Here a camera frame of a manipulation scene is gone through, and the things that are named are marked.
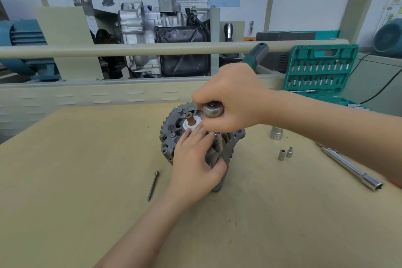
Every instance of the teal tool box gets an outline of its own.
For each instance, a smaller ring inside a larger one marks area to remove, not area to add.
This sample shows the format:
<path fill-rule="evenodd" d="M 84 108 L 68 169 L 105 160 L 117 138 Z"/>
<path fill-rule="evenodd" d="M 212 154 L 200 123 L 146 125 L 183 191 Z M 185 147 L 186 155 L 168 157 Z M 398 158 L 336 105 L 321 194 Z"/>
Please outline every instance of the teal tool box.
<path fill-rule="evenodd" d="M 329 103 L 356 104 L 339 95 L 345 88 L 358 50 L 358 45 L 294 46 L 283 89 Z"/>

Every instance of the right hand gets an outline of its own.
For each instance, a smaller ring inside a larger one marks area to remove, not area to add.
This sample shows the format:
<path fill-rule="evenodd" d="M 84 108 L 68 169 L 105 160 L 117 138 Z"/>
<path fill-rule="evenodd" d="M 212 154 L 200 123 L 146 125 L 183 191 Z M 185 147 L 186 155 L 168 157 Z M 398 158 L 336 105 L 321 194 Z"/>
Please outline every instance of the right hand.
<path fill-rule="evenodd" d="M 271 105 L 277 93 L 265 88 L 248 64 L 238 62 L 219 68 L 216 75 L 193 92 L 192 98 L 199 109 L 210 101 L 222 102 L 224 114 L 218 118 L 203 116 L 203 125 L 207 131 L 229 133 L 267 124 L 267 105 Z"/>

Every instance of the alternator housing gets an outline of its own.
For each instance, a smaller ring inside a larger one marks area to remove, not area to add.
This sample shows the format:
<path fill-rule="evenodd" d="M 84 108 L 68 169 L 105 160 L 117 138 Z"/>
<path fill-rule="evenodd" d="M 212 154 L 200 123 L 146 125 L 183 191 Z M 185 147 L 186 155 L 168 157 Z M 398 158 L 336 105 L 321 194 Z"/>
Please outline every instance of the alternator housing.
<path fill-rule="evenodd" d="M 159 139 L 162 142 L 162 145 L 160 150 L 170 164 L 173 164 L 174 149 L 176 144 L 181 135 L 185 132 L 183 123 L 186 120 L 185 115 L 188 112 L 191 112 L 194 116 L 198 117 L 201 117 L 203 113 L 202 110 L 198 109 L 193 102 L 189 102 L 174 108 L 166 117 L 166 120 L 161 126 Z M 218 159 L 222 157 L 229 169 L 229 162 L 230 158 L 232 157 L 234 146 L 240 139 L 244 138 L 245 135 L 246 131 L 244 129 L 233 133 L 222 133 L 223 151 L 219 152 L 218 145 L 216 142 L 214 142 L 205 156 L 205 161 L 207 164 L 209 164 L 211 167 L 214 167 Z M 219 184 L 213 188 L 213 192 L 220 191 L 225 180 L 226 173 L 222 177 Z"/>

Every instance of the screwdriver handle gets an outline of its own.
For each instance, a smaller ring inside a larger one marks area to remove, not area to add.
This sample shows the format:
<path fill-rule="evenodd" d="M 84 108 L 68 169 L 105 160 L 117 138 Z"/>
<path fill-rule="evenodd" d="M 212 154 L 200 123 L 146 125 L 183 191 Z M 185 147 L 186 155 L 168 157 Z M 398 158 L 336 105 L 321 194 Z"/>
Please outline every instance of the screwdriver handle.
<path fill-rule="evenodd" d="M 204 104 L 204 115 L 208 118 L 220 117 L 225 112 L 224 105 L 219 101 L 211 101 Z"/>
<path fill-rule="evenodd" d="M 267 56 L 269 47 L 266 43 L 260 42 L 243 58 L 242 62 L 248 64 L 253 70 Z"/>

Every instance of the electric cable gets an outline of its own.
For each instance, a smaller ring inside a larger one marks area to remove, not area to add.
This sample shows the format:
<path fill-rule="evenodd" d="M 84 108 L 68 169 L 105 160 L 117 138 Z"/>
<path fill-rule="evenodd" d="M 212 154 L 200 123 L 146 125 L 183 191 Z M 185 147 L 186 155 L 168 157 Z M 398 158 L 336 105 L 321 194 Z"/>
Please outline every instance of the electric cable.
<path fill-rule="evenodd" d="M 377 95 L 379 95 L 380 93 L 382 93 L 382 91 L 394 80 L 394 78 L 396 78 L 400 73 L 402 72 L 402 69 L 400 69 L 389 81 L 388 83 L 385 84 L 384 87 L 381 88 L 381 90 L 379 92 L 377 92 L 375 95 L 373 95 L 371 98 L 361 102 L 360 104 L 364 104 L 369 102 L 370 100 L 374 99 Z"/>
<path fill-rule="evenodd" d="M 353 72 L 356 70 L 356 68 L 360 65 L 360 62 L 369 55 L 374 55 L 374 54 L 366 54 L 364 57 L 362 57 L 361 60 L 359 60 L 359 62 L 357 63 L 357 65 L 353 68 L 352 72 L 349 74 L 349 77 L 353 74 Z"/>

